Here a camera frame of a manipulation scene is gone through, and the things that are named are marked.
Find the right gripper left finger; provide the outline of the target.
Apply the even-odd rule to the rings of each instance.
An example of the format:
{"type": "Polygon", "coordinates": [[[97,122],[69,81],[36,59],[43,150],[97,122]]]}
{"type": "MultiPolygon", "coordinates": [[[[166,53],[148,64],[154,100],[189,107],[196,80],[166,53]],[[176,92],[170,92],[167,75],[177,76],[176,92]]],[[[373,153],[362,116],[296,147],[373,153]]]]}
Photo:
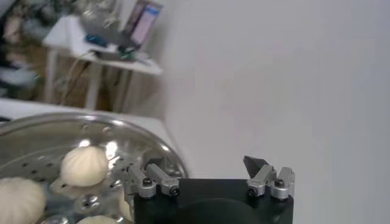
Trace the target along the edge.
{"type": "Polygon", "coordinates": [[[130,163],[122,173],[122,197],[127,204],[140,200],[166,200],[176,204],[180,196],[180,181],[168,175],[158,164],[148,163],[143,170],[139,164],[130,163]]]}

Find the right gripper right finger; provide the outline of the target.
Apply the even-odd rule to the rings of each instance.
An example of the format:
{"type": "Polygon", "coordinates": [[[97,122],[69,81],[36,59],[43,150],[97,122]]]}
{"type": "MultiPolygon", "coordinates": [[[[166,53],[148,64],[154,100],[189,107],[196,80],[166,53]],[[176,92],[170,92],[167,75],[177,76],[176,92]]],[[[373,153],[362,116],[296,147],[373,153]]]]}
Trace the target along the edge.
{"type": "Polygon", "coordinates": [[[277,173],[277,170],[264,159],[250,156],[245,156],[243,162],[250,176],[246,183],[251,197],[263,196],[267,187],[270,189],[271,197],[278,200],[294,196],[295,173],[292,168],[282,167],[277,173]]]}

